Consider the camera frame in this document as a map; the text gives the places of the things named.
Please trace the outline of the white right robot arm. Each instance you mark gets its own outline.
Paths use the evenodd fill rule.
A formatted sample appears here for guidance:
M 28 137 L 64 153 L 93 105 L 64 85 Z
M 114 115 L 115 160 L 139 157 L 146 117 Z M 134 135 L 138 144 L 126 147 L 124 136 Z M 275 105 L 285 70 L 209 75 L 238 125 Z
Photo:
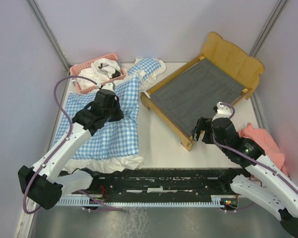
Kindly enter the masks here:
M 242 195 L 271 213 L 283 229 L 298 238 L 298 186 L 287 177 L 252 139 L 240 137 L 229 118 L 200 117 L 192 130 L 197 141 L 201 132 L 205 144 L 216 145 L 233 163 L 240 165 L 264 185 L 250 182 L 234 172 L 218 181 L 224 194 Z

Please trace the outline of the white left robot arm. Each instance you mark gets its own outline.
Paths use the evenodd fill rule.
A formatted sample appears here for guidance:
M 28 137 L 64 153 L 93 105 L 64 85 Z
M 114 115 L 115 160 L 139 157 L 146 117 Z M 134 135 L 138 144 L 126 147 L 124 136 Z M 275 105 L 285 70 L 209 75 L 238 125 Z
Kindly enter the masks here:
M 60 172 L 77 152 L 107 122 L 119 121 L 124 117 L 119 98 L 112 89 L 100 89 L 95 99 L 78 111 L 70 120 L 69 130 L 48 153 L 33 166 L 22 166 L 18 171 L 23 202 L 31 199 L 40 207 L 49 210 L 59 200 L 76 191 L 96 193 L 100 181 L 90 169 L 60 176 Z

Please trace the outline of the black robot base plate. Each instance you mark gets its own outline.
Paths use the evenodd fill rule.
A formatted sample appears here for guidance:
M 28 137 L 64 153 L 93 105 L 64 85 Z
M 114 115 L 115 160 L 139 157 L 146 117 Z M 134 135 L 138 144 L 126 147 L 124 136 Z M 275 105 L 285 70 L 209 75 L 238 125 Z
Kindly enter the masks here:
M 229 182 L 245 169 L 140 169 L 97 173 L 89 194 L 107 201 L 197 201 L 212 195 L 234 195 Z

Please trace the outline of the wooden pet bed frame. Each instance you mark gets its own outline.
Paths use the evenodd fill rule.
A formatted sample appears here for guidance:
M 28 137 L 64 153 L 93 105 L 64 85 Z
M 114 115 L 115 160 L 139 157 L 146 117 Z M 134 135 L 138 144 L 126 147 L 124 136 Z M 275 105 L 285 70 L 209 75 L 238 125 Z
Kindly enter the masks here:
M 220 34 L 207 34 L 201 53 L 155 86 L 141 93 L 141 103 L 177 135 L 190 151 L 199 117 L 212 118 L 218 102 L 249 99 L 264 64 Z

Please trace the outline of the blue gingham mattress pad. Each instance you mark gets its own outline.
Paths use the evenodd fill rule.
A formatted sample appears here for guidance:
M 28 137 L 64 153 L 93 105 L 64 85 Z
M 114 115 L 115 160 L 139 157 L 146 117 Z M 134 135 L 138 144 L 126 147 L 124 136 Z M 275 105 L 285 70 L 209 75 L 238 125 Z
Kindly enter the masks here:
M 99 129 L 66 163 L 65 171 L 71 173 L 78 168 L 89 168 L 109 174 L 142 166 L 144 159 L 139 155 L 137 133 L 139 85 L 138 75 L 128 76 L 116 85 L 115 92 L 124 118 L 107 122 Z

